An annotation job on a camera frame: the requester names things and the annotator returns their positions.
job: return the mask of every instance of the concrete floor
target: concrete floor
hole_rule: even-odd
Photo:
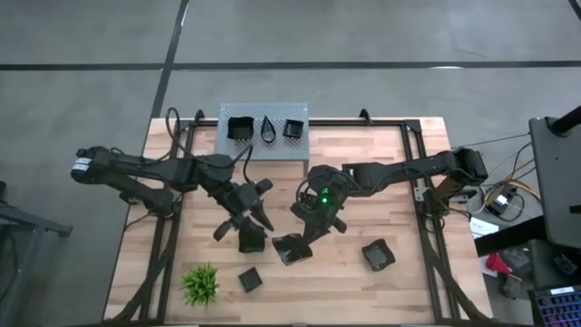
[[[160,63],[178,6],[4,0],[0,64]],[[567,0],[191,0],[183,28],[176,62],[581,58],[581,22]],[[7,200],[74,225],[70,239],[45,240],[19,326],[100,320],[127,206],[107,187],[75,183],[70,168],[79,147],[142,150],[159,78],[0,72]],[[530,117],[571,110],[579,85],[576,68],[173,72],[162,112],[173,105],[183,117],[197,109],[217,116],[221,102],[307,102],[312,116],[353,116],[360,108],[375,116],[444,116],[450,142],[461,145],[521,134]],[[491,168],[526,142],[478,149]],[[498,168],[491,180],[508,171],[509,164]],[[537,189],[533,174],[524,181]],[[540,213],[527,199],[527,213]],[[488,285],[497,318],[531,322],[526,301],[511,302]]]

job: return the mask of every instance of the perforated metal plate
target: perforated metal plate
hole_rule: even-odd
[[[276,131],[276,139],[269,144],[261,137],[264,115],[269,118]],[[254,118],[254,136],[251,140],[229,139],[227,137],[228,119],[243,116]],[[287,119],[304,122],[300,139],[282,135]],[[309,160],[309,106],[307,104],[221,104],[214,152],[228,154],[234,158],[248,144],[254,145],[251,160]]]

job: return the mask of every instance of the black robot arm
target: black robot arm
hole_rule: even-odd
[[[446,151],[404,163],[346,163],[341,170],[327,165],[312,167],[290,207],[305,222],[304,233],[273,240],[274,246],[286,264],[308,258],[312,256],[309,244],[330,233],[331,226],[340,233],[347,230],[347,224],[337,213],[348,197],[369,197],[390,184],[424,177],[431,183],[429,177],[439,174],[446,175],[444,181],[438,187],[429,185],[423,193],[422,211],[427,216],[448,214],[451,197],[464,186],[478,186],[488,178],[480,153],[470,149]],[[305,183],[308,187],[301,191]]]
[[[120,191],[120,197],[126,202],[142,201],[148,210],[160,216],[174,213],[176,197],[171,189],[186,193],[201,186],[230,214],[214,233],[217,241],[234,227],[245,236],[262,238],[263,242],[266,234],[249,218],[250,215],[273,230],[261,199],[272,188],[271,181],[264,179],[242,185],[231,182],[235,162],[228,155],[190,155],[160,161],[112,152],[102,146],[79,149],[76,155],[71,176],[78,183],[109,185]],[[161,181],[164,187],[153,189],[133,177]]]

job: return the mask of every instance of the potted plant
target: potted plant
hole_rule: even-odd
[[[190,272],[182,277],[183,298],[186,304],[191,306],[203,304],[207,307],[210,302],[216,303],[216,293],[220,286],[216,282],[216,272],[218,269],[207,263],[195,270],[190,269]]]

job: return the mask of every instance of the butcher block tabletop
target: butcher block tabletop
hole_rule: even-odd
[[[415,119],[421,121],[428,155],[450,149],[443,118]],[[215,136],[215,127],[197,127],[193,154],[212,154]],[[415,144],[413,135],[410,137],[411,143]],[[143,155],[160,157],[169,150],[170,145],[164,120],[153,119]],[[393,164],[404,160],[399,128],[310,128],[310,167],[328,164],[340,168],[346,163]],[[234,182],[244,181],[242,165],[243,160],[236,164],[232,178]],[[264,210],[275,228],[274,232],[267,231],[269,238],[264,252],[239,253],[238,232],[234,230],[230,230],[220,242],[214,241],[214,230],[228,218],[228,214],[202,188],[186,193],[166,323],[434,322],[410,183],[390,185],[370,198],[349,198],[345,209],[338,214],[348,225],[347,231],[341,234],[331,229],[330,234],[311,245],[311,258],[285,266],[271,239],[303,231],[303,221],[289,210],[295,190],[303,179],[302,163],[250,161],[247,173],[255,181],[269,178],[274,184],[264,196]],[[441,176],[434,178],[435,184],[441,180]],[[144,207],[132,206],[127,222],[144,214]],[[124,233],[104,318],[114,317],[143,282],[150,260],[155,220],[155,217],[148,217]],[[454,278],[479,310],[491,316],[468,219],[459,213],[450,213],[446,217],[444,235]],[[396,262],[383,271],[373,272],[362,256],[361,247],[379,238],[385,239]],[[191,268],[205,263],[211,263],[218,269],[217,282],[220,287],[217,301],[207,308],[188,306],[183,300],[182,276]],[[256,267],[263,284],[246,293],[238,275],[251,267]],[[161,279],[158,279],[153,290],[152,315],[157,309]],[[444,316],[449,317],[444,284],[439,277],[438,289]]]

